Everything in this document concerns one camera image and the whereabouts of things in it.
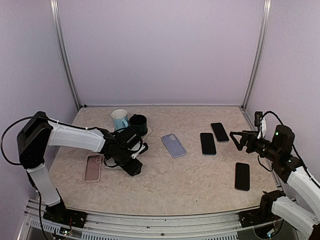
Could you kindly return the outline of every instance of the cup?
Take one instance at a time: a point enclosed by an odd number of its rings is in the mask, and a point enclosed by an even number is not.
[[[114,130],[119,130],[128,127],[128,113],[124,109],[118,109],[111,113],[111,118],[114,124]]]
[[[129,125],[140,137],[144,137],[148,133],[147,118],[143,115],[134,114],[130,117]]]

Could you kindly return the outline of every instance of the black phone screen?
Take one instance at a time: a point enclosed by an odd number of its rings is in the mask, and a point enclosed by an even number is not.
[[[235,184],[237,190],[250,190],[250,166],[246,163],[237,162],[235,164]]]
[[[214,135],[212,133],[200,133],[201,148],[203,155],[216,155],[216,145]]]
[[[221,122],[211,123],[211,127],[218,143],[229,141],[229,137]]]

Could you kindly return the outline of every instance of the phone case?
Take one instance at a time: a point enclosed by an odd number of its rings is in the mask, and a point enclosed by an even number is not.
[[[187,151],[182,146],[176,135],[169,134],[166,136],[162,136],[161,140],[174,159],[187,154]]]
[[[86,183],[95,183],[100,181],[101,156],[91,155],[86,159],[84,178]]]

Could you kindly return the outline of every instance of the beige marbled tabletop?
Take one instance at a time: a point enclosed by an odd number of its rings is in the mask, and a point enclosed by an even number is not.
[[[82,108],[74,124],[114,129],[110,114],[120,107]],[[128,215],[172,216],[232,211],[258,206],[263,191],[276,190],[272,174],[257,162],[257,154],[238,151],[234,143],[217,143],[217,155],[204,156],[200,133],[212,133],[221,122],[227,133],[248,130],[237,107],[135,106],[121,107],[147,117],[152,133],[149,150],[138,156],[142,171],[134,177],[123,170],[101,167],[100,181],[84,182],[87,156],[83,149],[61,147],[50,177],[67,207]],[[161,137],[175,134],[187,151],[173,159]],[[250,191],[235,190],[235,165],[250,164]]]

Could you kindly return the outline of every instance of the white wall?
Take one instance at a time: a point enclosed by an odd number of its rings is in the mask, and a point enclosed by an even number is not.
[[[0,1],[0,134],[12,122],[37,111],[70,122],[75,114],[60,59],[50,1]],[[19,162],[16,137],[23,124],[5,138],[4,148]],[[55,151],[48,149],[47,166]],[[35,196],[21,166],[0,156],[1,239],[14,239],[29,197]]]
[[[238,105],[264,0],[59,1],[86,105]]]
[[[273,0],[265,46],[247,112],[274,111],[320,180],[320,1]],[[267,116],[271,139],[277,120]]]

